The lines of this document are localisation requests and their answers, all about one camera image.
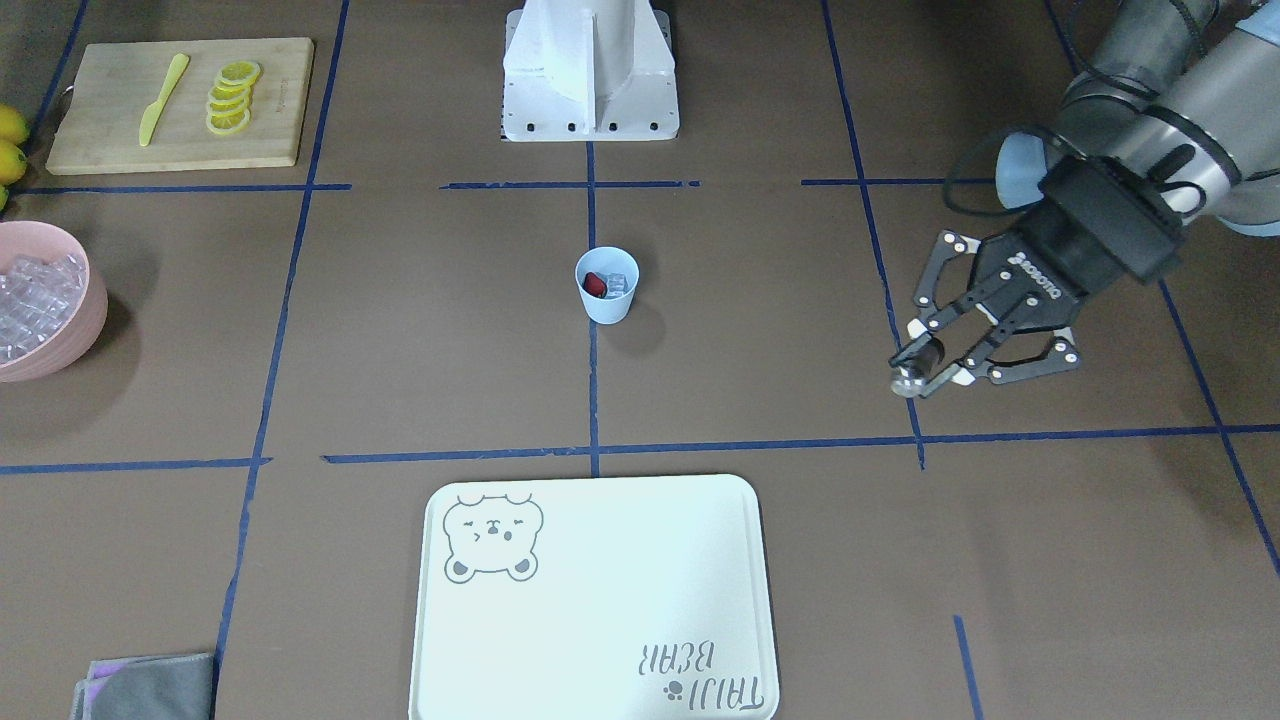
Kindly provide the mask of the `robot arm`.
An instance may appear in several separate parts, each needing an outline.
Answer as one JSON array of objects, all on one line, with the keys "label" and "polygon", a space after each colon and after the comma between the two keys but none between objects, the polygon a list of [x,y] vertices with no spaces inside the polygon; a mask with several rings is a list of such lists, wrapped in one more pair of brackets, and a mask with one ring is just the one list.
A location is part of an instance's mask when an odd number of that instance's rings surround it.
[{"label": "robot arm", "polygon": [[996,386],[1079,365],[1073,323],[1123,277],[1148,284],[1179,261],[1187,227],[1216,217],[1277,236],[1277,4],[1217,45],[1220,1],[1123,1],[1051,126],[989,136],[1000,217],[978,240],[940,233],[923,268],[891,386]]}]

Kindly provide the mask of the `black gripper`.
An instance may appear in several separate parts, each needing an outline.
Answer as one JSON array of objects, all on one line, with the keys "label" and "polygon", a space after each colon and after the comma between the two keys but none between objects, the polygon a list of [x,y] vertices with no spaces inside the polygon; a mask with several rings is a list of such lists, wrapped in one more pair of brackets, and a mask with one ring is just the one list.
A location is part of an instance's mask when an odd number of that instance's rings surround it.
[{"label": "black gripper", "polygon": [[[916,283],[916,316],[902,348],[922,334],[942,342],[943,329],[972,314],[984,316],[988,329],[954,361],[945,350],[936,374],[915,389],[918,398],[948,383],[987,379],[1004,386],[1078,369],[1083,356],[1068,325],[1084,305],[1124,275],[1149,284],[1179,264],[1178,250],[1187,240],[1183,219],[1155,183],[1119,160],[1065,158],[1039,190],[1042,200],[1002,233],[938,233]],[[972,260],[965,287],[943,299],[943,273],[964,258]],[[1024,331],[1046,331],[1042,351],[997,359]]]}]

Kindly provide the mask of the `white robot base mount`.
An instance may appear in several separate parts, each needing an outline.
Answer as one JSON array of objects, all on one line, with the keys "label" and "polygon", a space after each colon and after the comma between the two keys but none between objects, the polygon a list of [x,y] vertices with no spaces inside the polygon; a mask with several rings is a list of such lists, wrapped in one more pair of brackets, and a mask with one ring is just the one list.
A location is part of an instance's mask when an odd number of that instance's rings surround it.
[{"label": "white robot base mount", "polygon": [[506,17],[500,137],[649,142],[678,136],[671,18],[649,1],[527,1]]}]

